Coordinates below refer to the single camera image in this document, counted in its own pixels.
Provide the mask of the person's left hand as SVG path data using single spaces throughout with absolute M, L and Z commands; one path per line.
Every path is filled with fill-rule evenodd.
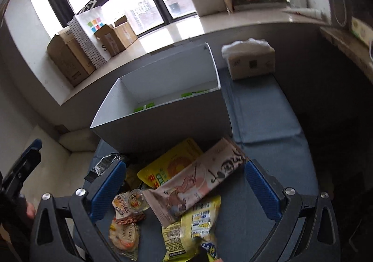
M 36 211 L 34 205 L 30 202 L 27 202 L 26 214 L 29 219 L 34 220 Z

